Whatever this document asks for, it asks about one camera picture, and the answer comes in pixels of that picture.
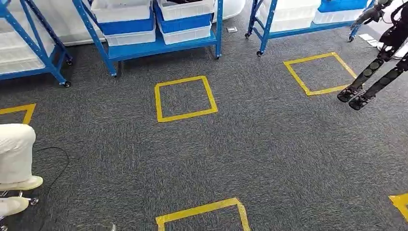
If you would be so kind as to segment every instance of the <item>blue metal shelf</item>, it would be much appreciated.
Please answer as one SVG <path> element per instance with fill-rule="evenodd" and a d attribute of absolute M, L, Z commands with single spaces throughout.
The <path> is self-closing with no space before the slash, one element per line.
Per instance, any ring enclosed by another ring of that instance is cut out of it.
<path fill-rule="evenodd" d="M 160 30 L 156 30 L 156 42 L 109 47 L 109 59 L 112 61 L 128 60 L 147 55 L 206 47 L 216 45 L 216 43 L 217 38 L 211 31 L 211 36 L 207 38 L 166 45 Z"/>
<path fill-rule="evenodd" d="M 58 71 L 61 70 L 62 64 L 64 63 L 65 60 L 65 52 L 60 50 L 60 48 L 58 46 L 54 47 L 54 50 L 52 51 L 52 53 L 49 56 L 49 59 L 51 61 L 54 60 L 55 55 L 59 53 L 59 58 L 58 58 L 58 62 L 57 65 L 55 66 L 57 68 Z M 52 71 L 51 68 L 49 67 L 45 67 L 45 68 L 41 68 L 41 69 L 35 69 L 35 70 L 29 70 L 29 71 L 20 71 L 20 72 L 13 72 L 13 73 L 7 73 L 7 74 L 0 74 L 0 80 L 5 80 L 5 79 L 11 79 L 11 78 L 18 78 L 18 77 L 24 77 L 24 76 L 34 76 L 34 75 L 39 75 L 39 74 L 43 74 L 43 73 L 50 73 Z"/>
<path fill-rule="evenodd" d="M 66 60 L 69 64 L 72 63 L 72 57 L 68 54 L 65 46 L 56 36 L 54 31 L 52 30 L 51 26 L 45 20 L 44 16 L 41 14 L 37 6 L 34 4 L 32 0 L 21 0 L 21 6 L 24 10 L 24 13 L 27 17 L 27 20 L 30 24 L 30 27 L 34 33 L 35 41 L 31 38 L 27 32 L 21 27 L 19 22 L 13 17 L 13 15 L 8 11 L 7 5 L 10 3 L 10 0 L 1 0 L 0 4 L 0 18 L 4 18 L 14 29 L 15 31 L 23 38 L 23 40 L 27 43 L 27 45 L 32 49 L 32 51 L 37 55 L 37 57 L 44 63 L 45 67 L 41 69 L 29 70 L 29 71 L 20 71 L 20 72 L 13 72 L 13 73 L 6 73 L 0 74 L 0 80 L 4 79 L 11 79 L 17 77 L 25 77 L 25 76 L 32 76 L 42 73 L 51 73 L 54 77 L 59 81 L 60 85 L 65 87 L 70 87 L 71 83 L 66 81 L 64 77 L 60 73 L 61 66 L 63 65 L 64 60 Z M 39 19 L 41 24 L 49 33 L 50 37 L 55 42 L 54 50 L 52 51 L 51 55 L 48 56 L 47 52 L 44 48 L 44 45 L 41 41 L 41 38 L 38 34 L 37 28 L 35 26 L 34 20 L 31 17 L 30 11 L 27 8 L 29 6 L 32 12 L 36 15 Z M 55 55 L 59 53 L 58 61 L 56 64 L 53 63 L 55 59 Z"/>
<path fill-rule="evenodd" d="M 257 19 L 256 12 L 258 11 L 260 5 L 262 4 L 263 0 L 253 0 L 252 3 L 252 11 L 251 11 L 251 17 L 249 21 L 249 26 L 248 26 L 248 32 L 245 35 L 247 38 L 252 34 L 252 32 L 255 32 L 255 34 L 258 36 L 258 38 L 261 40 L 261 47 L 258 51 L 259 55 L 262 55 L 265 52 L 265 47 L 267 45 L 268 39 L 274 39 L 274 38 L 280 38 L 280 37 L 286 37 L 286 36 L 292 36 L 292 35 L 299 35 L 299 34 L 305 34 L 305 33 L 310 33 L 310 32 L 315 32 L 315 31 L 322 31 L 322 30 L 329 30 L 329 29 L 335 29 L 343 26 L 350 26 L 352 25 L 353 22 L 341 22 L 341 23 L 328 23 L 328 24 L 314 24 L 312 23 L 310 27 L 308 28 L 303 28 L 303 29 L 296 29 L 296 30 L 287 30 L 287 31 L 279 31 L 279 32 L 270 32 L 270 28 L 272 25 L 273 21 L 273 16 L 274 12 L 276 9 L 276 4 L 278 0 L 272 0 L 272 3 L 270 5 L 269 9 L 269 15 L 268 15 L 268 20 L 267 24 L 263 25 L 260 20 Z M 375 0 L 371 0 L 371 3 L 369 4 L 369 7 L 373 6 Z M 255 22 L 257 22 L 261 28 L 263 29 L 263 33 L 261 33 L 256 27 L 255 27 Z"/>
<path fill-rule="evenodd" d="M 204 46 L 215 45 L 216 57 L 221 57 L 221 37 L 222 37 L 222 13 L 223 13 L 223 0 L 218 1 L 218 15 L 217 15 L 217 31 L 211 31 L 211 36 L 208 38 L 201 38 L 187 42 L 181 42 L 176 44 L 166 45 L 163 36 L 159 29 L 156 29 L 156 42 L 133 44 L 133 45 L 123 45 L 123 46 L 112 46 L 108 48 L 108 51 L 103 47 L 98 35 L 93 28 L 93 25 L 89 21 L 89 17 L 98 25 L 93 13 L 89 10 L 86 3 L 83 0 L 72 0 L 76 7 L 76 10 L 81 16 L 89 34 L 91 35 L 96 47 L 99 50 L 103 60 L 105 61 L 111 76 L 116 76 L 116 70 L 114 68 L 113 62 L 140 58 L 143 56 L 181 51 L 187 49 L 193 49 Z"/>

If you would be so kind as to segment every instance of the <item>blue plastic bin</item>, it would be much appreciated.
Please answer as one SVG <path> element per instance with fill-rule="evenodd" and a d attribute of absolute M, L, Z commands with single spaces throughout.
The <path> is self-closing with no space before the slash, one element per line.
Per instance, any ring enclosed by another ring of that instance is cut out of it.
<path fill-rule="evenodd" d="M 126 34 L 142 31 L 152 31 L 156 23 L 153 10 L 150 10 L 150 18 L 110 23 L 98 23 L 104 35 Z"/>
<path fill-rule="evenodd" d="M 367 0 L 322 0 L 319 11 L 322 13 L 364 9 Z"/>
<path fill-rule="evenodd" d="M 188 30 L 188 29 L 208 26 L 208 23 L 211 21 L 210 13 L 193 16 L 193 17 L 165 21 L 163 19 L 162 10 L 157 4 L 157 1 L 154 1 L 153 8 L 154 8 L 154 12 L 156 13 L 157 22 L 160 23 L 163 33 L 171 33 L 175 31 Z"/>

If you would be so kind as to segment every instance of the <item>storage bin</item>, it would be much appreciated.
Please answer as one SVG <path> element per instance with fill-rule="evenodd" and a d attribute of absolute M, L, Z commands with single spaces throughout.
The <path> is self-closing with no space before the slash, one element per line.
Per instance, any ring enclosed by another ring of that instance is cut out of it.
<path fill-rule="evenodd" d="M 364 9 L 367 0 L 322 0 L 319 11 L 321 13 Z"/>
<path fill-rule="evenodd" d="M 101 0 L 106 2 L 108 8 L 112 7 L 124 7 L 129 5 L 144 5 L 146 0 Z"/>
<path fill-rule="evenodd" d="M 45 68 L 44 63 L 38 59 L 27 59 L 22 61 L 13 61 L 0 64 L 0 74 L 29 71 Z"/>
<path fill-rule="evenodd" d="M 264 3 L 259 7 L 256 17 L 266 26 L 271 1 L 265 0 Z M 270 31 L 310 27 L 320 3 L 320 0 L 278 0 Z"/>
<path fill-rule="evenodd" d="M 271 0 L 264 0 L 260 9 L 269 13 Z M 314 17 L 321 0 L 278 0 L 273 21 Z"/>
<path fill-rule="evenodd" d="M 154 20 L 153 11 L 150 11 L 150 18 L 148 19 L 99 23 L 99 28 L 104 35 L 116 35 L 141 31 L 151 31 L 153 30 L 155 23 L 156 21 Z"/>
<path fill-rule="evenodd" d="M 170 33 L 175 31 L 208 26 L 208 23 L 211 21 L 210 13 L 165 21 L 163 18 L 162 10 L 160 9 L 157 2 L 153 3 L 153 8 L 154 11 L 156 12 L 157 22 L 161 25 L 163 33 Z"/>
<path fill-rule="evenodd" d="M 51 55 L 54 46 L 53 43 L 44 44 L 48 56 Z M 0 64 L 36 58 L 38 58 L 37 55 L 27 44 L 23 47 L 0 47 Z"/>
<path fill-rule="evenodd" d="M 151 0 L 113 5 L 108 4 L 105 0 L 95 0 L 92 3 L 91 11 L 95 14 L 98 23 L 132 21 L 150 18 L 151 4 Z"/>
<path fill-rule="evenodd" d="M 36 44 L 38 44 L 25 14 L 21 15 L 20 13 L 13 13 L 13 15 L 30 38 Z M 38 21 L 35 20 L 34 22 L 42 43 L 47 44 L 52 42 L 52 39 L 45 28 Z M 14 30 L 6 19 L 0 18 L 0 48 L 25 46 L 27 46 L 27 43 L 23 40 L 23 38 Z"/>
<path fill-rule="evenodd" d="M 170 33 L 163 33 L 161 25 L 159 24 L 160 31 L 162 32 L 165 44 L 173 44 L 179 42 L 186 42 L 195 39 L 202 39 L 211 35 L 211 23 L 208 22 L 208 26 L 199 28 L 193 28 L 188 30 L 181 30 Z"/>
<path fill-rule="evenodd" d="M 142 31 L 118 35 L 105 35 L 109 46 L 121 46 L 156 41 L 156 26 L 152 31 Z"/>
<path fill-rule="evenodd" d="M 214 12 L 214 0 L 202 0 L 184 4 L 177 4 L 166 0 L 157 1 L 162 10 L 163 18 L 166 21 Z"/>
<path fill-rule="evenodd" d="M 356 20 L 363 10 L 352 10 L 352 11 L 336 11 L 322 13 L 320 11 L 316 12 L 316 16 L 313 19 L 315 24 L 325 24 L 325 23 L 340 23 Z"/>

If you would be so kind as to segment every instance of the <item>white pants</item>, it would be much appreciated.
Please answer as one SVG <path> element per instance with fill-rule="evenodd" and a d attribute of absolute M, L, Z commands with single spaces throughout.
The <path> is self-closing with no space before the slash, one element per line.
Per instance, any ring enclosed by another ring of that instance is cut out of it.
<path fill-rule="evenodd" d="M 36 134 L 25 124 L 0 125 L 0 184 L 31 177 L 32 149 Z"/>

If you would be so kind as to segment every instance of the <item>white plastic bin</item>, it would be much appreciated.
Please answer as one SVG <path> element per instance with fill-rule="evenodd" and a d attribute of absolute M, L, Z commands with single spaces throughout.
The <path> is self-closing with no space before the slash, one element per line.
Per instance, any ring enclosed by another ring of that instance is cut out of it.
<path fill-rule="evenodd" d="M 270 0 L 265 0 L 264 3 L 259 7 L 256 17 L 266 26 Z M 270 31 L 278 32 L 310 27 L 320 4 L 320 0 L 278 0 Z"/>
<path fill-rule="evenodd" d="M 202 0 L 177 4 L 166 0 L 157 0 L 165 21 L 213 13 L 214 0 Z"/>
<path fill-rule="evenodd" d="M 121 22 L 150 18 L 151 0 L 127 0 L 126 4 L 121 1 L 95 0 L 91 11 L 95 14 L 98 23 Z"/>
<path fill-rule="evenodd" d="M 45 68 L 44 63 L 38 59 L 28 59 L 0 64 L 0 74 L 29 71 Z"/>
<path fill-rule="evenodd" d="M 44 44 L 48 56 L 51 55 L 54 47 L 53 43 Z M 27 44 L 24 47 L 0 47 L 0 64 L 36 58 L 38 58 L 37 55 Z"/>
<path fill-rule="evenodd" d="M 356 20 L 363 10 L 352 10 L 352 11 L 336 11 L 336 12 L 327 12 L 321 13 L 316 12 L 316 16 L 313 19 L 315 24 L 324 24 L 324 23 L 340 23 Z"/>
<path fill-rule="evenodd" d="M 121 46 L 156 41 L 156 25 L 152 31 L 142 31 L 127 34 L 105 35 L 109 46 Z"/>
<path fill-rule="evenodd" d="M 269 13 L 271 0 L 264 0 L 261 7 Z M 274 21 L 311 18 L 321 5 L 321 0 L 278 0 L 273 15 Z"/>
<path fill-rule="evenodd" d="M 16 13 L 13 15 L 30 38 L 37 43 L 34 32 L 32 31 L 25 14 L 21 15 Z M 47 44 L 52 42 L 50 35 L 38 21 L 35 21 L 35 25 L 42 43 Z M 25 46 L 27 46 L 27 43 L 23 40 L 23 38 L 14 30 L 6 19 L 0 18 L 0 48 Z"/>
<path fill-rule="evenodd" d="M 160 31 L 162 32 L 165 44 L 173 44 L 179 42 L 186 42 L 195 39 L 202 39 L 211 36 L 211 23 L 209 26 L 203 26 L 188 30 L 175 31 L 171 33 L 163 33 L 159 24 Z"/>

